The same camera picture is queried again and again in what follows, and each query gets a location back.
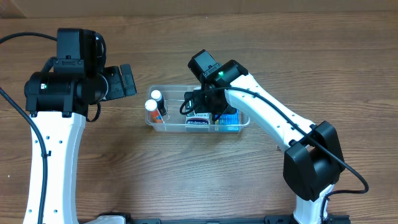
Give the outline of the white blue plaster box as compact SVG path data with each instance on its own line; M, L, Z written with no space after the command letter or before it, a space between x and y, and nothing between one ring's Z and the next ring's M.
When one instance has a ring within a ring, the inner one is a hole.
M206 126L211 124L209 113L195 113L194 111L186 115L186 125Z

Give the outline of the blue medicine box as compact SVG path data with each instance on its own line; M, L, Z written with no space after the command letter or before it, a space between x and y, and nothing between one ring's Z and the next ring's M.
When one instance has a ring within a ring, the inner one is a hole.
M217 132L239 132L240 119L239 111L236 110L235 114L223 114L214 122L215 131Z

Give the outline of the dark bottle white cap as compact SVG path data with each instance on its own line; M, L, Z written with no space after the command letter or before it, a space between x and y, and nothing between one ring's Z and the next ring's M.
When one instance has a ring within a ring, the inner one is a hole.
M159 90L153 90L150 94L151 98L156 101L157 109L162 116L167 114L167 104L163 94Z

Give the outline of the orange bottle white cap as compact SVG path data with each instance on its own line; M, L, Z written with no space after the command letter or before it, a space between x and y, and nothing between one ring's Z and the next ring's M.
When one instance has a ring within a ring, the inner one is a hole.
M155 100L147 100L145 102L145 109L151 115L151 118L154 120L155 123L164 123L162 115L157 108L157 102Z

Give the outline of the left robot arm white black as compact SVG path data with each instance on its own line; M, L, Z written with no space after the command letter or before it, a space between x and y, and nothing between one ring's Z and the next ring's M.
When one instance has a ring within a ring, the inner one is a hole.
M131 66L107 67L103 37L60 28L57 54L24 87L32 163L24 223L77 223L76 173L88 109L137 93Z

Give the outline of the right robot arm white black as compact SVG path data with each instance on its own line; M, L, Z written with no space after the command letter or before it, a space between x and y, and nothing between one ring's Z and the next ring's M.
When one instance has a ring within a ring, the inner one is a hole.
M181 114L208 113L214 123L242 112L254 120L280 147L283 176L296 194L291 215L267 216L266 222L349 223L349 217L330 215L327 195L344 171L336 129L327 121L315 124L289 110L266 92L235 60L217 62L206 50L195 54L188 68L201 83L185 93Z

